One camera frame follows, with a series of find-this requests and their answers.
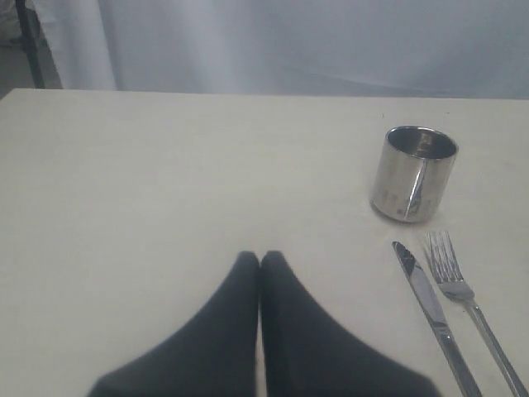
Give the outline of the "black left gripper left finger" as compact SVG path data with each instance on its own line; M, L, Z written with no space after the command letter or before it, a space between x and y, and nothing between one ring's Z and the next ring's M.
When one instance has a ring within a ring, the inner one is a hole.
M260 263L238 254L203 307L146 354L102 376L91 396L254 396Z

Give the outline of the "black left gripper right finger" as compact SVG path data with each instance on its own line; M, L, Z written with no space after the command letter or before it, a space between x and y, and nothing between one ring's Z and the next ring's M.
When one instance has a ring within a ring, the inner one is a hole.
M349 333L309 294L279 251L260 264L270 396L428 396L430 380Z

